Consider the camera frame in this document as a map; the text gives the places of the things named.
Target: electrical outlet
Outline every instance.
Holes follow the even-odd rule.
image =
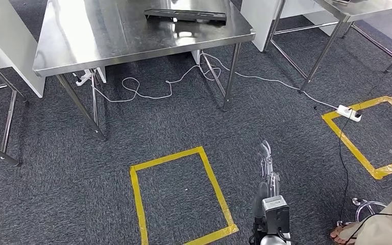
[[[354,111],[351,108],[348,108],[346,106],[340,105],[337,108],[337,113],[339,113],[340,115],[351,119],[352,121],[360,121],[361,120],[361,114],[357,114],[357,111]]]

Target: yellow tape square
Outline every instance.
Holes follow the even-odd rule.
[[[371,106],[375,106],[382,102],[388,102],[392,105],[392,97],[388,97],[388,96],[379,97],[373,100],[369,100],[363,103],[350,106],[349,108],[352,108],[353,110],[359,110],[359,109],[362,110]],[[322,118],[325,120],[328,126],[334,131],[334,133],[338,137],[340,137],[340,128],[333,122],[333,119],[340,116],[341,115],[339,115],[335,111],[322,115]],[[371,163],[367,160],[367,158],[358,150],[358,148],[354,144],[352,144],[352,142],[346,137],[345,133],[342,133],[341,140],[349,148],[352,154],[354,154],[354,156],[358,159],[358,161],[361,162],[364,168],[366,168],[366,170],[373,176],[373,178],[380,180],[384,176],[392,174],[392,164],[380,168],[374,168],[371,165]]]
[[[169,156],[161,157],[155,160],[151,160],[130,167],[131,184],[133,186],[133,191],[134,191],[134,200],[136,205],[137,217],[139,219],[140,238],[141,238],[142,245],[148,244],[148,231],[146,230],[145,212],[143,210],[142,196],[140,195],[139,180],[137,178],[136,171],[148,167],[152,167],[155,165],[159,165],[164,162],[169,162],[182,157],[193,155],[193,154],[199,154],[202,162],[204,163],[205,171],[207,172],[208,178],[212,184],[212,187],[214,188],[215,195],[217,196],[217,200],[220,204],[220,207],[222,208],[222,212],[223,215],[225,216],[228,226],[226,228],[212,232],[208,235],[205,235],[193,241],[189,241],[186,244],[189,245],[208,244],[210,242],[213,242],[215,240],[218,240],[220,238],[223,238],[225,236],[228,236],[238,231],[238,227],[234,224],[231,212],[229,211],[228,205],[226,204],[225,198],[223,197],[222,191],[220,190],[220,186],[218,185],[217,179],[215,178],[214,172],[212,171],[211,165],[208,162],[208,157],[205,154],[203,147],[199,146],[190,150],[175,153]]]

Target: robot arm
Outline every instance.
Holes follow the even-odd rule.
[[[251,245],[291,245],[289,206],[279,194],[280,178],[273,171],[271,147],[266,140],[259,145],[262,181],[253,199],[253,235]]]

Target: beige clothing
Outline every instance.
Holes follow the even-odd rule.
[[[381,213],[392,213],[392,202]],[[339,235],[340,238],[348,240],[360,225],[361,222],[344,229]],[[357,237],[356,245],[392,244],[392,216],[370,217],[354,236]]]

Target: table top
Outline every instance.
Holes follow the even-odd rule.
[[[223,12],[227,22],[147,20],[152,8]],[[229,0],[48,0],[33,70],[52,76],[254,38]]]
[[[342,22],[352,22],[392,13],[392,0],[351,0],[348,4],[333,0],[314,0]]]

